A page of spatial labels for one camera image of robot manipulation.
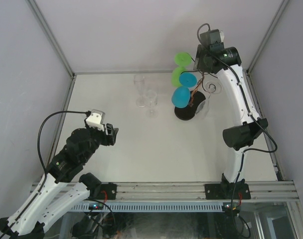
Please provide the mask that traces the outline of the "green plastic wine glass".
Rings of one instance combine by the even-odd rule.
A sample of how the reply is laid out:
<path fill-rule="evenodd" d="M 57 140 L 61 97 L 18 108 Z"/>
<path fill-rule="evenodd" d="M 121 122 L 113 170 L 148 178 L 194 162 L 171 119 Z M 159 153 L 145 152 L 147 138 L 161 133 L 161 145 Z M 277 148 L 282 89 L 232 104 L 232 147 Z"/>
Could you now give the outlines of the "green plastic wine glass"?
<path fill-rule="evenodd" d="M 175 55 L 174 62 L 177 67 L 171 74 L 171 83 L 174 87 L 180 87 L 182 84 L 179 81 L 179 76 L 185 72 L 186 67 L 192 63 L 192 57 L 187 52 L 179 52 Z"/>

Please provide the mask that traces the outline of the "clear flute glass front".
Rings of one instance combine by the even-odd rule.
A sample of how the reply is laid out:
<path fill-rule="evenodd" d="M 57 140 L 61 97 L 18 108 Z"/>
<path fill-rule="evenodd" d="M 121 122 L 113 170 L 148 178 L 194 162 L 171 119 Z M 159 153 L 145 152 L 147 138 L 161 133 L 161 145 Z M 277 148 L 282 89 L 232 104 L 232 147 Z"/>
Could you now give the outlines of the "clear flute glass front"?
<path fill-rule="evenodd" d="M 200 102 L 200 104 L 197 106 L 195 116 L 197 118 L 204 118 L 210 109 L 210 98 L 212 95 L 216 95 L 221 93 L 222 86 L 217 81 L 208 81 L 206 84 L 202 82 L 201 84 L 203 91 L 205 94 L 205 99 Z"/>

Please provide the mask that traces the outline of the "blue plastic wine glass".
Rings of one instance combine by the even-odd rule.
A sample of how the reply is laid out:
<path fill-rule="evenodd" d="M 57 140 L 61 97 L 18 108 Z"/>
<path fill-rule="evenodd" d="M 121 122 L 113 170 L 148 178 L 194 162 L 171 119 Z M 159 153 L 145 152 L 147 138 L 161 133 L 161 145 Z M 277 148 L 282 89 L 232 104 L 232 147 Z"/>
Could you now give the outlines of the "blue plastic wine glass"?
<path fill-rule="evenodd" d="M 190 88 L 196 86 L 197 78 L 189 72 L 183 72 L 175 77 L 173 85 L 176 87 L 171 102 L 177 108 L 184 108 L 188 105 L 191 98 Z"/>

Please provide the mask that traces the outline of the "clear wine glass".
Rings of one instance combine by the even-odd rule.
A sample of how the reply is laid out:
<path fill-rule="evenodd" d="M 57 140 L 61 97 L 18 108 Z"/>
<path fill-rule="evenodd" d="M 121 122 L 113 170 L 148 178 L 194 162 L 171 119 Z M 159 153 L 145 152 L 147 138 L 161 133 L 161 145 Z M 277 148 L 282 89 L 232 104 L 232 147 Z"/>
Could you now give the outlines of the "clear wine glass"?
<path fill-rule="evenodd" d="M 157 93 L 154 90 L 147 90 L 146 91 L 146 106 L 148 108 L 147 116 L 150 118 L 156 118 L 157 117 Z"/>

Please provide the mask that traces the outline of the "metal wine glass rack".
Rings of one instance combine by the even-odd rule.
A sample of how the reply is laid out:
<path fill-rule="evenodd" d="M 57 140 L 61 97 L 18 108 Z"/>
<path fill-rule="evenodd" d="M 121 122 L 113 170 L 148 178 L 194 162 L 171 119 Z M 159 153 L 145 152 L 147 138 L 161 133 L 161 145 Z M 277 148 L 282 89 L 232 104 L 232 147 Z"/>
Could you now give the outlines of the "metal wine glass rack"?
<path fill-rule="evenodd" d="M 197 109 L 197 106 L 200 104 L 200 102 L 202 100 L 205 99 L 205 92 L 203 91 L 203 88 L 201 86 L 202 82 L 204 84 L 206 84 L 207 82 L 205 82 L 205 77 L 207 75 L 216 78 L 216 76 L 214 74 L 210 74 L 210 73 L 205 73 L 205 72 L 200 72 L 200 71 L 194 71 L 194 70 L 188 70 L 186 68 L 185 72 L 189 72 L 192 73 L 193 75 L 196 76 L 197 78 L 197 83 L 196 86 L 193 88 L 190 88 L 190 92 L 191 92 L 191 98 L 189 100 L 189 103 L 186 107 L 184 108 L 177 108 L 174 106 L 174 114 L 175 116 L 183 121 L 188 121 L 193 119 L 195 116 L 195 112 Z"/>

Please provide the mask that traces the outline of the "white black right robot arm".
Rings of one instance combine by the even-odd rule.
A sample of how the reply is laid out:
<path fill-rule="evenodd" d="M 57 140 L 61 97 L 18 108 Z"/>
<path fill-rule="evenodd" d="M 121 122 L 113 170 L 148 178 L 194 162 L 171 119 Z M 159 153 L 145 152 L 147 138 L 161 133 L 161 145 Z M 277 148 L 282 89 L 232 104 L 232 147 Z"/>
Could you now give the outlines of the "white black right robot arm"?
<path fill-rule="evenodd" d="M 226 91 L 233 112 L 233 126 L 223 130 L 225 144 L 231 149 L 220 183 L 221 193 L 231 199 L 245 186 L 243 173 L 245 154 L 254 140 L 268 127 L 267 119 L 257 112 L 247 89 L 242 61 L 235 47 L 224 46 L 223 32 L 209 29 L 197 31 L 199 45 L 194 69 L 215 75 Z"/>

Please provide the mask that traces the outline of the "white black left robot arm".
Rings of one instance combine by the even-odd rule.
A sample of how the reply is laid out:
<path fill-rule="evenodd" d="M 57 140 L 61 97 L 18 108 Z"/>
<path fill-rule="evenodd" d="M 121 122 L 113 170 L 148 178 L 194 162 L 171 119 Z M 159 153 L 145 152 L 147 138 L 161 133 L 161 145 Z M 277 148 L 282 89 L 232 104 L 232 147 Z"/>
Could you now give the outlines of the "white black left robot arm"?
<path fill-rule="evenodd" d="M 74 130 L 63 149 L 52 158 L 41 182 L 24 204 L 10 217 L 0 219 L 2 235 L 11 239 L 42 239 L 45 233 L 72 207 L 101 194 L 101 181 L 92 173 L 83 174 L 71 190 L 55 199 L 99 148 L 116 142 L 118 128 L 112 124 Z"/>

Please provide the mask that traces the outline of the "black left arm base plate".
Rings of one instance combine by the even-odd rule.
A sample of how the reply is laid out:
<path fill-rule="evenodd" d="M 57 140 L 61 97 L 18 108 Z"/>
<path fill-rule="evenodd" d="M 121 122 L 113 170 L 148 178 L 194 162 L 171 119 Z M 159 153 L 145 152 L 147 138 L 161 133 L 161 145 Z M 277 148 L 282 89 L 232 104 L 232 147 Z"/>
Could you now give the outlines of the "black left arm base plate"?
<path fill-rule="evenodd" d="M 91 198 L 95 200 L 108 201 L 115 200 L 117 195 L 117 184 L 114 183 L 104 183 L 98 186 L 94 191 L 94 195 Z"/>

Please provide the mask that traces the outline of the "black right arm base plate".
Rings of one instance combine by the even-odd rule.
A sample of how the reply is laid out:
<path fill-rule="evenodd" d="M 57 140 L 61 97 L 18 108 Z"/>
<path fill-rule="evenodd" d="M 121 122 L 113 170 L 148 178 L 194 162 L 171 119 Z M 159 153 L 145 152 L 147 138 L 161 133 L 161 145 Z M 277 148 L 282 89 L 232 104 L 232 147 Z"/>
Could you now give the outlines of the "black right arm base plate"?
<path fill-rule="evenodd" d="M 207 200 L 227 200 L 227 199 L 240 199 L 240 196 L 242 196 L 242 199 L 244 200 L 250 200 L 251 199 L 251 193 L 249 189 L 249 185 L 246 183 L 237 183 L 236 185 L 234 183 L 231 184 L 223 184 L 217 183 L 217 184 L 205 184 L 205 195 Z"/>

